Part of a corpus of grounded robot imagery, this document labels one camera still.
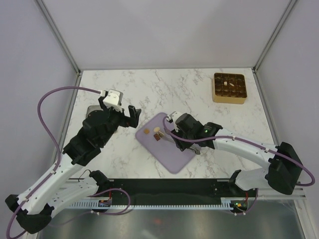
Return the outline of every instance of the black wire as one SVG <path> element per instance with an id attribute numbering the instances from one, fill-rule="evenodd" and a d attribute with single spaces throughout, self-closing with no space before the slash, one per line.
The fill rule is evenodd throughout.
<path id="1" fill-rule="evenodd" d="M 85 171 L 81 174 L 81 176 L 77 179 L 77 180 L 79 180 L 79 182 L 80 182 L 80 179 L 81 179 L 82 175 L 83 175 L 86 171 L 89 171 L 90 173 L 92 173 L 92 171 L 91 171 L 90 169 L 85 170 Z"/>

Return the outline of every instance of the purple cutting board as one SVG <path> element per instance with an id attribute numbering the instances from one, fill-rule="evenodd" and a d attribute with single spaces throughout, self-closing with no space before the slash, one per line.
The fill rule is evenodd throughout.
<path id="1" fill-rule="evenodd" d="M 140 142 L 170 173 L 176 174 L 182 170 L 182 168 L 188 164 L 188 162 L 194 158 L 195 153 L 190 150 L 184 150 L 181 152 L 175 145 L 175 143 L 169 142 L 165 139 L 156 141 L 154 138 L 155 127 L 160 127 L 161 132 L 165 133 L 162 120 L 167 116 L 166 113 L 159 113 L 149 122 L 147 122 L 142 128 L 140 128 L 135 138 Z M 166 126 L 169 130 L 174 129 L 172 123 L 166 122 Z M 144 133 L 144 129 L 148 128 L 150 132 Z"/>

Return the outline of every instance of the white marble surface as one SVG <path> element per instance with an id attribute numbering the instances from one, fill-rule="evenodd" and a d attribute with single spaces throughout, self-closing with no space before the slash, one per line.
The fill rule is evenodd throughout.
<path id="1" fill-rule="evenodd" d="M 211 79 L 216 72 L 243 74 L 248 98 L 243 105 L 212 100 Z M 254 140 L 273 143 L 251 69 L 170 69 L 84 71 L 80 86 L 124 93 L 122 106 L 141 108 L 139 127 L 159 112 L 189 113 L 202 123 L 212 121 Z M 81 128 L 87 108 L 98 105 L 98 95 L 79 91 L 66 141 Z M 219 150 L 205 148 L 178 174 L 169 173 L 140 143 L 134 128 L 119 128 L 102 153 L 85 169 L 101 170 L 109 178 L 225 178 L 237 169 L 259 166 Z M 79 177 L 84 170 L 75 174 Z"/>

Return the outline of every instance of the gray floor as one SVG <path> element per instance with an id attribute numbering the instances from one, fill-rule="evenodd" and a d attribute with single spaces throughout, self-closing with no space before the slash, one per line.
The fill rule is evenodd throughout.
<path id="1" fill-rule="evenodd" d="M 258 201 L 246 216 L 222 211 L 135 210 L 120 216 L 85 215 L 40 239 L 304 239 L 293 202 Z M 53 224 L 83 210 L 64 210 Z"/>

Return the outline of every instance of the purple tray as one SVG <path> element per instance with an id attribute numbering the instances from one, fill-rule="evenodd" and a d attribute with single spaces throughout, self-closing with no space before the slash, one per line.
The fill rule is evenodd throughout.
<path id="1" fill-rule="evenodd" d="M 165 133 L 162 120 L 167 116 L 166 113 L 159 113 L 149 122 L 147 122 L 142 128 L 140 128 L 135 138 L 140 142 L 170 173 L 178 173 L 188 162 L 194 158 L 195 153 L 190 150 L 184 150 L 181 152 L 175 145 L 175 143 L 169 142 L 165 139 L 156 141 L 154 138 L 155 127 L 160 127 L 161 132 Z M 174 129 L 172 123 L 166 122 L 166 126 L 169 130 Z M 148 128 L 150 133 L 145 134 L 144 129 Z"/>

